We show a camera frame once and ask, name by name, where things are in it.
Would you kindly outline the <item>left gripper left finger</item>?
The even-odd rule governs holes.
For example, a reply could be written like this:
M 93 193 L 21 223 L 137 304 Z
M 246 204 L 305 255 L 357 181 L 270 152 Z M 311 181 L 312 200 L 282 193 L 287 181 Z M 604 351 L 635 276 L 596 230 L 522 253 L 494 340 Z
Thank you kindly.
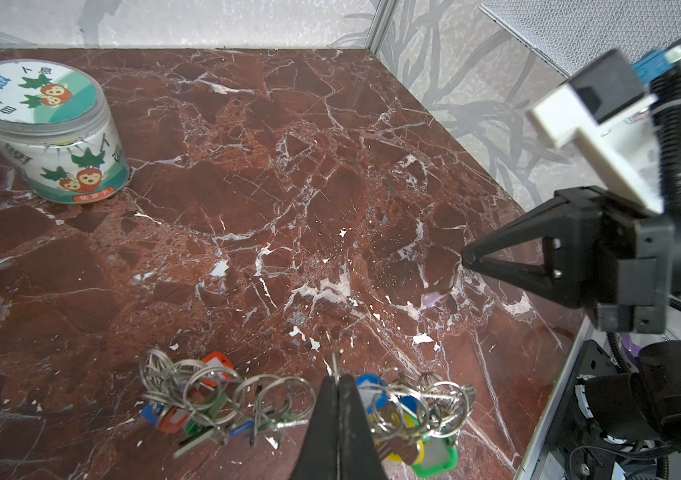
M 338 439 L 340 439 L 340 404 L 338 382 L 326 376 L 310 416 L 302 450 L 290 480 L 338 478 Z

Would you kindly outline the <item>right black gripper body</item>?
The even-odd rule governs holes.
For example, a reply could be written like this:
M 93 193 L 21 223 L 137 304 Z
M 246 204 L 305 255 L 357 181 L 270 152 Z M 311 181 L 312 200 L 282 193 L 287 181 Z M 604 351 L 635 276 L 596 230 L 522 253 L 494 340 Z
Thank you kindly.
M 564 214 L 549 252 L 555 301 L 605 332 L 666 328 L 674 227 L 669 217 L 599 187 L 559 190 Z

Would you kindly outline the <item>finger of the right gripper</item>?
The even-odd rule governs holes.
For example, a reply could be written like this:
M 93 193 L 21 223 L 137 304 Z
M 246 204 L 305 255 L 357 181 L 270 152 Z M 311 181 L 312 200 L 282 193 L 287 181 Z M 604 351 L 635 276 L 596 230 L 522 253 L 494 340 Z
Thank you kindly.
M 465 268 L 492 277 L 567 308 L 582 308 L 580 282 L 545 265 L 531 265 L 494 258 L 466 260 Z
M 464 246 L 463 267 L 478 266 L 490 254 L 539 240 L 544 257 L 564 248 L 566 240 L 578 236 L 586 216 L 585 204 L 572 196 L 555 196 L 520 218 Z

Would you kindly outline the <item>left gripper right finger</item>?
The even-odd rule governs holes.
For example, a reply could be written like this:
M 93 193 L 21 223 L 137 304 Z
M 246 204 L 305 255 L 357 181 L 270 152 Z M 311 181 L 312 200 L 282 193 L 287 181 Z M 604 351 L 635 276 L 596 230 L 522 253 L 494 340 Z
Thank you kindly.
M 350 375 L 340 377 L 340 464 L 338 478 L 342 480 L 386 480 L 368 425 L 366 410 L 361 402 L 355 380 Z

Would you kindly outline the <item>keyring with coloured key tags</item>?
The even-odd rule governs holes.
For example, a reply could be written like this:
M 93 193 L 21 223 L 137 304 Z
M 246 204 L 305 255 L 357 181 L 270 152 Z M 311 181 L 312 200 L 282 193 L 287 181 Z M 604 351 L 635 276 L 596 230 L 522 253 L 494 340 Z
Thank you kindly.
M 332 358 L 326 376 L 340 383 L 344 375 L 338 358 Z M 142 416 L 157 430 L 184 434 L 176 458 L 236 437 L 250 443 L 263 439 L 280 449 L 286 430 L 308 430 L 322 386 L 300 376 L 246 377 L 220 352 L 202 360 L 174 361 L 152 349 L 140 360 L 138 377 L 148 402 Z M 433 372 L 412 378 L 396 368 L 382 376 L 353 379 L 382 467 L 386 461 L 397 462 L 420 479 L 456 467 L 457 440 L 474 408 L 473 385 L 444 380 Z

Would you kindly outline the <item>lilac key tag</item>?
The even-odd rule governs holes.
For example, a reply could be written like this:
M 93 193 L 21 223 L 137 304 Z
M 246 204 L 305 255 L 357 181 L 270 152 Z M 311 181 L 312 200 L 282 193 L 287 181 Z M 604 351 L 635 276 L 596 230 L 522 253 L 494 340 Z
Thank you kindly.
M 440 300 L 444 298 L 444 295 L 438 291 L 426 292 L 421 296 L 420 309 L 426 310 L 436 306 Z

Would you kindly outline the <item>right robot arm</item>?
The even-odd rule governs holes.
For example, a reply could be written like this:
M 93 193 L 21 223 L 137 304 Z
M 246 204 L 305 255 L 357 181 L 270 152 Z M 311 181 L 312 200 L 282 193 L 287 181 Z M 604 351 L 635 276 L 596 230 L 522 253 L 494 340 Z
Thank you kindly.
M 518 477 L 670 478 L 681 463 L 681 38 L 637 61 L 601 54 L 528 118 L 600 182 L 556 191 L 461 252 L 465 268 L 589 319 Z

